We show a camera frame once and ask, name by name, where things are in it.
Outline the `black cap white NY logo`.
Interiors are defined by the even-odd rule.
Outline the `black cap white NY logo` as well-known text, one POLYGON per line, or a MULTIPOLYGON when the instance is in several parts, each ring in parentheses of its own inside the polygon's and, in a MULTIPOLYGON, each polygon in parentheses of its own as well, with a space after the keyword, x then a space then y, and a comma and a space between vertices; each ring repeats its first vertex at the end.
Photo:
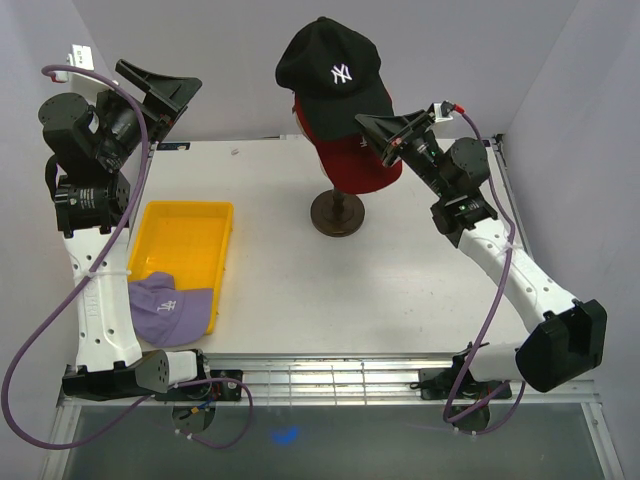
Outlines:
POLYGON ((333 142, 358 132, 359 114, 392 116, 376 45, 361 33, 319 17, 298 31, 276 69, 276 83, 291 90, 311 134, 333 142))

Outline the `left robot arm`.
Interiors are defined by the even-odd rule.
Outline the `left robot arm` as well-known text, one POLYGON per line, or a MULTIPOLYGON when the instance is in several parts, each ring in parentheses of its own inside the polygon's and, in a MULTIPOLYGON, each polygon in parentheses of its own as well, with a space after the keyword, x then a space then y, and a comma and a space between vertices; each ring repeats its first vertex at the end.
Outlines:
POLYGON ((101 78, 94 99, 61 93, 39 108, 53 154, 45 181, 78 289, 78 352, 62 378, 68 396, 104 401, 178 388, 205 397, 212 376, 196 350, 143 351, 129 306, 129 219, 146 173, 130 184, 121 169, 137 148, 150 159, 202 86, 195 77, 146 71, 119 60, 116 71, 140 89, 135 100, 101 78))

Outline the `red cap white logo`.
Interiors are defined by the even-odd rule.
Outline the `red cap white logo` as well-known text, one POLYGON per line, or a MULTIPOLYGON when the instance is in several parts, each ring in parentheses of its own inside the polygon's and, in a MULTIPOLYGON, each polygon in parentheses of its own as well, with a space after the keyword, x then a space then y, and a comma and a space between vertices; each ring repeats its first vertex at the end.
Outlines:
POLYGON ((297 97, 294 97, 292 114, 303 136, 313 145, 323 174, 338 190, 353 195, 374 193, 401 177, 402 163, 385 167, 359 134, 336 141, 320 140, 313 133, 297 97))

